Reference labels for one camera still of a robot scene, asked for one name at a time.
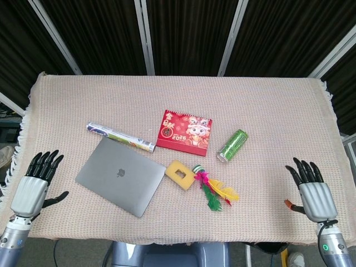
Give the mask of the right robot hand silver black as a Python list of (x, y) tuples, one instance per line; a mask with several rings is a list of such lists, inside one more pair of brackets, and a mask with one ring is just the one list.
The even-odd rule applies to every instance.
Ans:
[(307, 216), (314, 223), (322, 223), (335, 220), (338, 216), (337, 208), (331, 190), (323, 176), (313, 162), (293, 158), (296, 169), (286, 165), (286, 169), (298, 188), (302, 206), (293, 204), (290, 200), (284, 200), (284, 204), (292, 211)]

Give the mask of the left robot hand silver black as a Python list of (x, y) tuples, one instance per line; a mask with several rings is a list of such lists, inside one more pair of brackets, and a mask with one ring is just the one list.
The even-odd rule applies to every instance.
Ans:
[(31, 160), (11, 203), (15, 217), (33, 221), (42, 209), (57, 204), (68, 196), (69, 192), (64, 191), (57, 197), (46, 198), (56, 170), (64, 158), (58, 153), (58, 150), (39, 152)]

